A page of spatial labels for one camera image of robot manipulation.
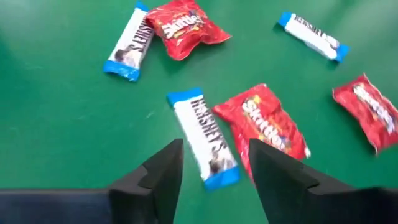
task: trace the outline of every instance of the green table surface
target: green table surface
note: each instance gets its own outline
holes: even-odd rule
[[[398,186],[398,147],[376,157],[331,97],[333,87],[366,72],[398,105],[396,0],[198,3],[233,38],[199,45],[176,62],[156,37],[133,83],[102,67],[134,0],[0,1],[0,187],[104,187],[184,137],[167,93],[199,86],[213,106],[258,83],[268,84],[304,133],[312,150],[306,164],[355,187]],[[344,63],[334,66],[275,27],[284,11],[348,44]],[[218,121],[239,160],[228,125]],[[241,173],[238,184],[206,192],[185,141],[175,223],[266,223]]]

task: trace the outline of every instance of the candy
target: candy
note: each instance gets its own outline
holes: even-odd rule
[[[398,111],[365,74],[335,88],[333,98],[359,121],[376,154],[398,142]]]
[[[296,14],[284,12],[278,23],[286,32],[304,41],[307,46],[321,53],[329,60],[341,63],[349,52],[347,45],[339,43],[335,38],[327,35]]]
[[[146,18],[174,60],[188,57],[200,42],[218,44],[231,37],[207,18],[195,0],[173,0],[151,10]]]
[[[296,159],[310,156],[303,135],[265,84],[216,105],[213,112],[231,124],[236,147],[250,177],[249,139],[260,139]]]
[[[238,165],[201,89],[170,93],[167,98],[190,143],[206,189],[237,182],[240,179]]]
[[[139,78],[140,64],[154,35],[153,28],[145,21],[148,11],[145,5],[137,2],[122,36],[105,62],[104,72],[118,74],[130,81]]]

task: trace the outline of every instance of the red candy wrapper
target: red candy wrapper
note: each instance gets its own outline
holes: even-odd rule
[[[359,121],[376,154],[398,142],[398,111],[365,74],[335,88],[333,98]]]
[[[260,139],[295,159],[310,156],[303,135],[265,84],[216,105],[213,112],[231,124],[238,153],[250,177],[249,139]]]
[[[194,0],[174,0],[151,10],[146,19],[174,60],[186,58],[200,42],[218,44],[231,37],[211,22]]]

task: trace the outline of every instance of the blue wrapper end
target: blue wrapper end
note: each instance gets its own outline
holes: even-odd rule
[[[142,2],[138,1],[136,3],[136,9],[141,9],[144,12],[149,12],[148,7],[146,7]]]
[[[167,99],[171,106],[173,106],[176,102],[189,100],[190,98],[203,95],[201,88],[193,88],[187,91],[180,91],[175,93],[167,94]]]
[[[282,27],[285,27],[291,17],[292,17],[292,13],[291,12],[284,12],[284,13],[282,13],[282,16],[280,17],[280,19],[278,20],[278,23]]]
[[[340,46],[336,49],[337,56],[335,61],[338,63],[343,62],[343,59],[346,57],[347,53],[349,52],[349,47],[345,44],[340,44]]]
[[[119,62],[107,60],[104,65],[104,72],[115,73],[127,78],[129,81],[137,81],[139,77],[139,68],[132,68]]]
[[[231,169],[209,177],[207,180],[205,180],[205,187],[207,190],[215,190],[220,187],[235,184],[240,178],[241,176],[239,174],[239,167],[235,166]]]

